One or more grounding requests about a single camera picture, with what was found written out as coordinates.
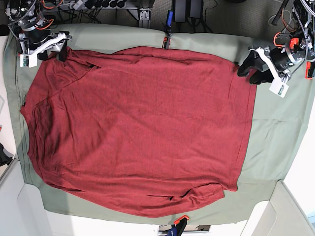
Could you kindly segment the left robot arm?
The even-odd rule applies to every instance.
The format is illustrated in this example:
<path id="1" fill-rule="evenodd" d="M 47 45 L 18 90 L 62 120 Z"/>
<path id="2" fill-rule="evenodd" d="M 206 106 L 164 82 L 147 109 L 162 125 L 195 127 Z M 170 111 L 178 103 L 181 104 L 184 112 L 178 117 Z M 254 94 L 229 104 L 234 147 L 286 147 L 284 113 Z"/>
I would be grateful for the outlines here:
<path id="1" fill-rule="evenodd" d="M 284 19 L 283 1 L 271 24 L 282 21 L 284 30 L 273 37 L 273 46 L 251 46 L 249 55 L 239 67 L 239 77 L 246 77 L 250 71 L 250 84 L 271 83 L 276 79 L 290 80 L 290 68 L 299 68 L 306 63 L 306 79 L 315 77 L 315 2 L 313 0 L 294 0 L 290 10 L 290 20 Z"/>

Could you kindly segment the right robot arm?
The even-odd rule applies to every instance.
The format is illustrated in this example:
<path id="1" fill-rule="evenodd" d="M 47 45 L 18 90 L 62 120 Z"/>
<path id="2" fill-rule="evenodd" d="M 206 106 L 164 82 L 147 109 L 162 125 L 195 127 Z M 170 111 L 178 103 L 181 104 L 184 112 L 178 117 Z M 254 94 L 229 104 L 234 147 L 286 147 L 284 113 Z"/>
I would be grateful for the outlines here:
<path id="1" fill-rule="evenodd" d="M 66 61 L 67 43 L 72 36 L 67 31 L 52 32 L 54 16 L 45 16 L 45 10 L 53 10 L 63 5 L 46 3 L 44 0 L 10 0 L 5 13 L 13 36 L 17 40 L 17 50 L 21 67 L 36 67 L 39 60 L 46 61 L 53 53 L 57 60 Z"/>

